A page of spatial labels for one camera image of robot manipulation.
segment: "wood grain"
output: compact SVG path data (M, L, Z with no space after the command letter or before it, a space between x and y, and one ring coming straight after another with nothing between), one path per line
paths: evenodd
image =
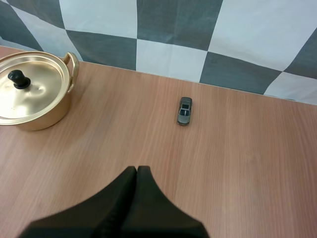
M182 96L193 99L187 127L176 124ZM316 106L81 62L61 122L0 126L0 237L149 165L213 238L316 238L316 121Z

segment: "pot lid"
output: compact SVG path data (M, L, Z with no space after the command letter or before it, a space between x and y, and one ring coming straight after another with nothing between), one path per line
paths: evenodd
M50 111L67 93L66 64L44 52L0 59L0 124L20 124Z

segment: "black knob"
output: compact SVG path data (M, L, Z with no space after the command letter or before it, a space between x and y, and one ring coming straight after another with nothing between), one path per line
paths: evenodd
M22 71L18 69L11 71L8 74L8 79L14 83L17 89L27 88L31 84L31 80L25 77Z

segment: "gray toy car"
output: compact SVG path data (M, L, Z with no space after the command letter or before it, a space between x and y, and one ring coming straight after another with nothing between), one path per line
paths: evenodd
M182 97L179 103L179 110L177 116L177 123L180 125L188 125L190 122L190 115L192 113L193 100L188 97Z

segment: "pot handle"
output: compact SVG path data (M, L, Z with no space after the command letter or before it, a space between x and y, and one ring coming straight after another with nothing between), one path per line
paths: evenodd
M76 80L77 80L77 75L78 75L78 70L79 70L78 58L76 57L76 55L74 53L67 52L65 57L64 57L64 63L68 64L70 59L73 63L73 70L71 73L70 86L69 86L67 93L70 93L71 90L73 90L75 83L76 83Z

